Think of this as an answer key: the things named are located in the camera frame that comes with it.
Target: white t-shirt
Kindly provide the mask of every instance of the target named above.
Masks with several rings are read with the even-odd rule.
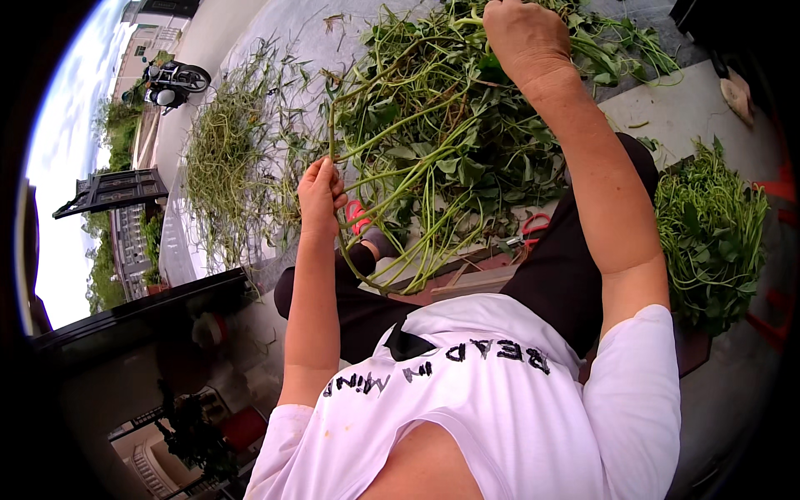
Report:
[[[387,331],[315,408],[275,408],[246,498],[357,498],[423,421],[450,432],[487,500],[664,498],[681,419],[663,306],[606,334],[586,386],[564,339],[506,295],[436,302],[402,330],[437,349],[396,362]]]

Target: red sandal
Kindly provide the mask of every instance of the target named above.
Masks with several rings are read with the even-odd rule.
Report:
[[[345,220],[350,222],[356,218],[361,217],[366,213],[364,207],[361,206],[361,202],[359,200],[351,200],[345,205]],[[368,218],[363,218],[360,221],[353,224],[350,228],[353,230],[353,233],[358,235],[361,233],[361,228],[369,224],[371,220]]]

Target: motorcycle wheel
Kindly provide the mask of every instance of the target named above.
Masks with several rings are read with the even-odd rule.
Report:
[[[193,66],[191,64],[185,64],[177,68],[174,78],[176,81],[182,83],[192,82],[192,86],[183,87],[187,92],[191,92],[192,94],[205,92],[211,84],[211,75],[208,74],[208,71],[200,66]]]

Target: woman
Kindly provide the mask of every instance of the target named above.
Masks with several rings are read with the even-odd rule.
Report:
[[[328,158],[311,165],[297,266],[275,292],[283,390],[248,498],[666,494],[680,395],[653,161],[582,88],[555,13],[493,0],[484,26],[558,137],[570,192],[500,294],[419,308],[356,288],[331,250],[343,183]],[[350,256],[366,275],[390,246],[364,238]],[[357,364],[339,372],[340,357]]]

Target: wooden board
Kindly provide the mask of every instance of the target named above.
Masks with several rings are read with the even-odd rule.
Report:
[[[496,294],[508,283],[519,264],[458,276],[455,282],[430,291],[433,302],[469,294]]]

